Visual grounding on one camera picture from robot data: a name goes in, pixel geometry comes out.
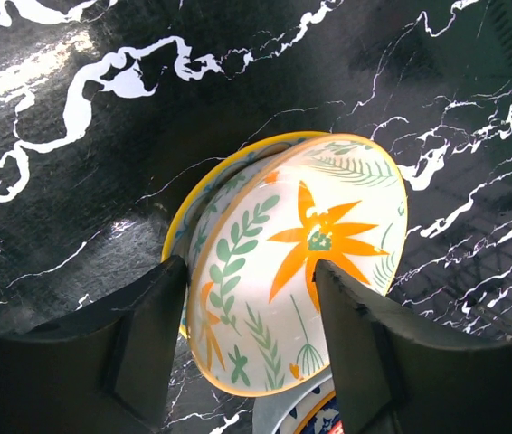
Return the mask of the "yellow checked bowl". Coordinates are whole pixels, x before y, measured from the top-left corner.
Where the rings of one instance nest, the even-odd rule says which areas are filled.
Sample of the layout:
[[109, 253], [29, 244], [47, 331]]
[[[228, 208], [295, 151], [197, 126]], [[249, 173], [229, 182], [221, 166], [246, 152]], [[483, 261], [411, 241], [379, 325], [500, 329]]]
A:
[[237, 205], [240, 190], [274, 156], [323, 135], [297, 131], [245, 147], [213, 168], [178, 209], [166, 235], [162, 259], [176, 255], [185, 261], [185, 302], [193, 304], [195, 343], [216, 344], [218, 331], [230, 332], [233, 337], [240, 334], [240, 309], [235, 298], [245, 281], [242, 271], [246, 256], [259, 244], [264, 224], [280, 207], [280, 197], [267, 194], [241, 210], [232, 223], [221, 226], [224, 215]]

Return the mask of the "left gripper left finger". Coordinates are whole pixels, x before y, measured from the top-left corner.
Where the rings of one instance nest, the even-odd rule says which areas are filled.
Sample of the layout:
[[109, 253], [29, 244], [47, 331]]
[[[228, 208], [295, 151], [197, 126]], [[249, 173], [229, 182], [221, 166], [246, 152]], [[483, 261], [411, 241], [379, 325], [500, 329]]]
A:
[[187, 269], [173, 256], [25, 334], [0, 335], [0, 433], [157, 433]]

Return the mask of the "green floral bowl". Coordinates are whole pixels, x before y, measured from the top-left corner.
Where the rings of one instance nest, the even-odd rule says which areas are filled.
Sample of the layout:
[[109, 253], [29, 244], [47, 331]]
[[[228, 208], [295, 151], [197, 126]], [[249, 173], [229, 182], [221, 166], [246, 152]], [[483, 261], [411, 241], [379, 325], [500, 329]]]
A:
[[385, 295], [407, 220], [399, 168], [365, 137], [306, 133], [247, 159], [215, 189], [185, 251], [185, 328], [202, 375], [260, 397], [327, 368], [317, 263]]

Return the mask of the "white bowl black stripes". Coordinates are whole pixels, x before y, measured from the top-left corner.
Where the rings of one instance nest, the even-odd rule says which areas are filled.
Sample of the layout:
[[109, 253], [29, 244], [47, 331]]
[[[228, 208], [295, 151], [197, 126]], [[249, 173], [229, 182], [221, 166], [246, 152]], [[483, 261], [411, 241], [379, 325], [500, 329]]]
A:
[[327, 367], [296, 387], [270, 396], [256, 398], [252, 411], [252, 433], [275, 433], [297, 403], [331, 376], [332, 372]]

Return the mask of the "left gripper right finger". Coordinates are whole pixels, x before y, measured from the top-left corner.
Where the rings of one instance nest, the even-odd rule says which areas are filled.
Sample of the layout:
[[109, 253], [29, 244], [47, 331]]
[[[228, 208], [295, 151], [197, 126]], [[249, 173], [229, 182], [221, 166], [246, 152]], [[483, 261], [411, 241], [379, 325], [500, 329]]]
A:
[[347, 433], [512, 433], [512, 340], [418, 316], [327, 260], [314, 272]]

